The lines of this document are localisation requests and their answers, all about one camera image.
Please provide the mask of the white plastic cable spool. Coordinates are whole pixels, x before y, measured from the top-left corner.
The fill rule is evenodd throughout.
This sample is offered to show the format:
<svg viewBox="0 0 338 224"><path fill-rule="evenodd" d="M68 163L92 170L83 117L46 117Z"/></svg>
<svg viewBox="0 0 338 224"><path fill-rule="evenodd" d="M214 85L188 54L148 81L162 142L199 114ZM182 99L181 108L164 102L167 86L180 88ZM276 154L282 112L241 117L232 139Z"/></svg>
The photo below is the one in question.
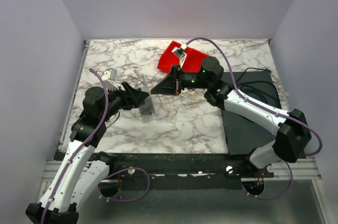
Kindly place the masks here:
<svg viewBox="0 0 338 224"><path fill-rule="evenodd" d="M147 92L149 96L145 99L145 101L139 107L140 115L141 117L156 115L154 102L151 97L150 90L148 88L147 80L144 75L142 75L142 79L143 79L143 85L140 87L140 90L143 92Z"/></svg>

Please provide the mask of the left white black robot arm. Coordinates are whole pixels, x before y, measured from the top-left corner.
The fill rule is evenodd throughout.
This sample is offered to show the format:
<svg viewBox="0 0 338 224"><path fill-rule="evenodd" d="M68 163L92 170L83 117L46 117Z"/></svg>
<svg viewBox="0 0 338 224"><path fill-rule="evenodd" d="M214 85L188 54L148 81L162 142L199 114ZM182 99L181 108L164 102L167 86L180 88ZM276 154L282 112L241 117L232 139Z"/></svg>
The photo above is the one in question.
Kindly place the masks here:
<svg viewBox="0 0 338 224"><path fill-rule="evenodd" d="M77 223L88 196L114 168L115 156L101 152L83 173L107 130L106 121L121 109L138 108L148 97L147 91L126 82L116 89L91 87L86 91L83 111L71 127L67 151L53 181L42 198L26 209L32 223Z"/></svg>

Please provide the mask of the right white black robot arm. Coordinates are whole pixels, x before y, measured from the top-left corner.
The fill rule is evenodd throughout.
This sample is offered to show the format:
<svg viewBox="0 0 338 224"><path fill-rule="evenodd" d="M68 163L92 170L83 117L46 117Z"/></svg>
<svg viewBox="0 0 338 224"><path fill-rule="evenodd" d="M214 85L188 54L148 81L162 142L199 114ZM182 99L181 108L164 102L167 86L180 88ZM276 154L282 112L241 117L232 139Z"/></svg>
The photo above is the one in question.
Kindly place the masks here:
<svg viewBox="0 0 338 224"><path fill-rule="evenodd" d="M211 106L245 117L275 136L274 141L250 153L248 161L252 166L262 169L279 161L295 163L311 139L304 113L278 109L250 98L223 81L223 72L215 57L204 58L199 72L184 72L173 65L151 94L178 96L186 88L205 89L204 97Z"/></svg>

